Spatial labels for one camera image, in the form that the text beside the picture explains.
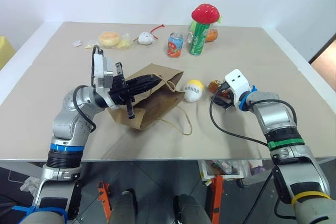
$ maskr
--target yellow ball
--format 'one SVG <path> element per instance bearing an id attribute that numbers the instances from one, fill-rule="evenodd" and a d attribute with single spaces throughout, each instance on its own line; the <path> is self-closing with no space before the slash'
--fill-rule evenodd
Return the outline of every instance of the yellow ball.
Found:
<path id="1" fill-rule="evenodd" d="M 195 102 L 202 96 L 204 85 L 198 80 L 191 80 L 183 88 L 184 99 L 188 102 Z"/>

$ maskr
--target brown paper bag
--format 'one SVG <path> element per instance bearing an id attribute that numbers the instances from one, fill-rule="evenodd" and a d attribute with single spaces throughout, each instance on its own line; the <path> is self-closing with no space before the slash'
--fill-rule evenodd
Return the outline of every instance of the brown paper bag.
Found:
<path id="1" fill-rule="evenodd" d="M 127 80 L 153 73 L 161 75 L 162 79 L 169 80 L 175 85 L 183 74 L 180 70 L 149 64 L 147 67 L 129 76 Z M 134 119 L 128 119 L 126 109 L 108 109 L 108 111 L 116 123 L 121 123 L 138 130 L 145 130 L 155 121 L 161 119 L 169 110 L 177 106 L 182 101 L 184 93 L 182 91 L 170 91 L 166 84 L 161 81 L 151 91 L 135 96 L 135 102 L 133 103 Z"/>

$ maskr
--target yellow chair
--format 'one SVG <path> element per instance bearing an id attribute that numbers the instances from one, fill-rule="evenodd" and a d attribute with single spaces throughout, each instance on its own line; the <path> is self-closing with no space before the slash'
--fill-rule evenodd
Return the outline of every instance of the yellow chair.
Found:
<path id="1" fill-rule="evenodd" d="M 0 36 L 0 70 L 15 54 L 15 50 L 5 36 Z"/>

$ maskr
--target orange stand leg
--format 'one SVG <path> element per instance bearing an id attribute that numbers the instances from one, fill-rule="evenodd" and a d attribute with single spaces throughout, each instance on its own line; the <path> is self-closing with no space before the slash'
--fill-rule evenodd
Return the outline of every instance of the orange stand leg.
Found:
<path id="1" fill-rule="evenodd" d="M 211 188 L 214 191 L 214 201 L 211 210 L 211 222 L 212 224 L 219 224 L 220 217 L 220 205 L 222 203 L 222 193 L 223 190 L 223 177 L 221 175 L 216 175 L 212 179 Z"/>
<path id="2" fill-rule="evenodd" d="M 109 191 L 110 191 L 110 185 L 108 183 L 105 183 L 104 181 L 98 183 L 98 193 L 99 193 L 98 200 L 101 200 L 101 203 L 103 205 L 107 223 L 109 223 L 112 213 Z"/>

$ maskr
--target black cable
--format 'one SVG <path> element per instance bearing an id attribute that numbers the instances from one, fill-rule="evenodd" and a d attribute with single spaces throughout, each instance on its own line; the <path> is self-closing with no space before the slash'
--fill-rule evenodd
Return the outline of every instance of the black cable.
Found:
<path id="1" fill-rule="evenodd" d="M 272 175 L 273 175 L 273 174 L 272 174 L 272 172 L 271 172 L 271 173 L 268 175 L 268 177 L 266 178 L 264 184 L 262 185 L 263 187 L 261 188 L 261 190 L 260 190 L 260 192 L 259 192 L 259 194 L 258 194 L 256 200 L 254 201 L 254 204 L 253 204 L 253 206 L 252 206 L 250 212 L 248 212 L 247 216 L 245 217 L 245 220 L 243 221 L 243 224 L 246 224 L 247 221 L 248 221 L 248 219 L 249 219 L 250 216 L 252 215 L 254 209 L 255 209 L 256 206 L 257 206 L 257 203 L 259 202 L 259 199 L 261 198 L 261 195 L 262 195 L 263 192 L 265 191 L 265 188 L 266 188 L 268 182 L 271 180 Z"/>
<path id="2" fill-rule="evenodd" d="M 280 103 L 283 103 L 288 108 L 290 108 L 290 110 L 292 111 L 292 114 L 293 114 L 293 120 L 294 120 L 295 124 L 297 124 L 296 112 L 295 112 L 294 108 L 288 102 L 285 102 L 283 100 L 279 100 L 279 99 L 264 99 L 264 100 L 259 100 L 259 101 L 253 102 L 251 104 L 248 104 L 247 106 L 249 108 L 251 108 L 253 105 L 258 104 L 258 103 L 262 103 L 262 102 L 280 102 Z"/>
<path id="3" fill-rule="evenodd" d="M 275 203 L 274 205 L 274 214 L 281 218 L 281 219 L 287 219 L 287 220 L 296 220 L 296 217 L 295 216 L 286 216 L 286 215 L 280 215 L 278 214 L 278 206 L 279 206 L 279 203 L 280 203 L 280 198 L 278 197 L 277 199 L 277 202 Z"/>
<path id="4" fill-rule="evenodd" d="M 77 92 L 78 90 L 80 90 L 81 88 L 87 87 L 86 85 L 80 85 L 78 87 L 75 88 L 75 90 L 73 91 L 73 95 L 72 95 L 72 101 L 73 101 L 73 105 L 75 106 L 76 110 L 78 111 L 78 113 L 84 118 L 85 121 L 87 121 L 89 124 L 92 125 L 92 129 L 91 132 L 95 131 L 95 129 L 97 128 L 96 124 L 90 120 L 82 111 L 81 109 L 78 107 L 77 104 Z"/>
<path id="5" fill-rule="evenodd" d="M 268 145 L 267 145 L 265 142 L 256 140 L 256 139 L 251 138 L 251 137 L 241 136 L 241 135 L 232 133 L 232 132 L 227 131 L 227 130 L 225 130 L 225 129 L 223 129 L 223 128 L 221 128 L 221 127 L 218 126 L 218 124 L 217 124 L 217 123 L 215 122 L 215 120 L 214 120 L 214 117 L 212 116 L 212 105 L 213 105 L 214 100 L 215 100 L 215 97 L 218 95 L 218 93 L 219 93 L 219 89 L 215 92 L 214 96 L 212 97 L 212 99 L 211 99 L 211 103 L 210 103 L 210 107 L 209 107 L 210 118 L 211 118 L 211 121 L 213 122 L 213 124 L 216 126 L 216 128 L 219 129 L 220 131 L 222 131 L 222 132 L 228 134 L 228 135 L 235 136 L 235 137 L 239 137 L 239 138 L 243 138 L 243 139 L 246 139 L 246 140 L 249 140 L 249 141 L 258 143 L 258 144 L 262 144 L 262 145 L 268 147 Z"/>

